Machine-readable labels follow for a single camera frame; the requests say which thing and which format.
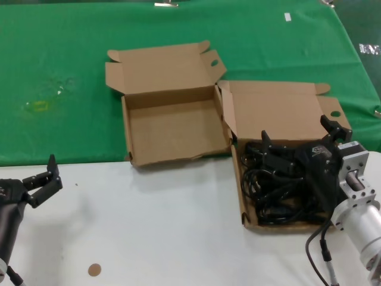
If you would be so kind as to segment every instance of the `black cable bundle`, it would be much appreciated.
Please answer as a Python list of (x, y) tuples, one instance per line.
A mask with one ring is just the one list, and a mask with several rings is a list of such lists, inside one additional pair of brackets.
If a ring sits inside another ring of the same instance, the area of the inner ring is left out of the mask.
[[(277, 156), (294, 162), (295, 149), (285, 148)], [(325, 218), (318, 215), (322, 210), (312, 191), (306, 186), (304, 173), (298, 170), (294, 176), (271, 169), (263, 162), (260, 145), (248, 142), (241, 155), (245, 171), (241, 189), (250, 198), (260, 225), (284, 225), (296, 221), (321, 224)]]

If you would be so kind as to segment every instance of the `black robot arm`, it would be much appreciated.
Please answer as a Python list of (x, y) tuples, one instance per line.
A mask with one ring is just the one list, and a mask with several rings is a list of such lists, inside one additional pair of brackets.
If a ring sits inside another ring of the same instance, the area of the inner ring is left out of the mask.
[[(4, 279), (26, 204), (38, 207), (62, 189), (54, 155), (47, 171), (23, 181), (0, 179), (0, 282)], [(34, 194), (29, 191), (40, 188)]]

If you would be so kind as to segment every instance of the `box lid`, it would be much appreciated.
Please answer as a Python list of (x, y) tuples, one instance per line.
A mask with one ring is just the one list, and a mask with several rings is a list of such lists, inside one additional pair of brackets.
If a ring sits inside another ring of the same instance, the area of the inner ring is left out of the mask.
[[(260, 140), (262, 130), (273, 140), (321, 139), (326, 134), (321, 115), (344, 115), (336, 98), (316, 96), (330, 90), (326, 83), (221, 80), (218, 85), (225, 122), (238, 139)], [(345, 116), (333, 119), (349, 127)]]
[(226, 72), (209, 41), (155, 48), (109, 50), (106, 84), (124, 94), (190, 89), (215, 84)]

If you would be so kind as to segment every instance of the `empty cardboard box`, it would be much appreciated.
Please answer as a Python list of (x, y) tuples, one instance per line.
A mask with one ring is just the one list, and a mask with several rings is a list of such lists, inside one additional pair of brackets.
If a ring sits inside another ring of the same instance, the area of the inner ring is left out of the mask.
[(218, 83), (223, 99), (224, 119), (237, 137), (232, 145), (242, 224), (246, 228), (305, 229), (307, 223), (282, 226), (258, 225), (255, 207), (242, 194), (242, 151), (248, 141), (261, 142), (265, 130), (275, 144), (298, 146), (322, 139), (327, 132), (320, 124), (321, 115), (350, 128), (336, 98), (322, 96), (329, 91), (327, 84), (263, 81), (225, 81)]
[(230, 152), (215, 83), (226, 68), (210, 43), (108, 51), (106, 84), (124, 93), (130, 161), (143, 166)]

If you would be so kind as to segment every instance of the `yellow stain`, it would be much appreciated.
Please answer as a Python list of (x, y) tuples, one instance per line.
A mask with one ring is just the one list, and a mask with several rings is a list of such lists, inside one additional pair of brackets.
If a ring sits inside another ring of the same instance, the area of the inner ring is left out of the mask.
[(36, 101), (33, 103), (33, 110), (42, 112), (48, 110), (49, 103), (47, 101)]

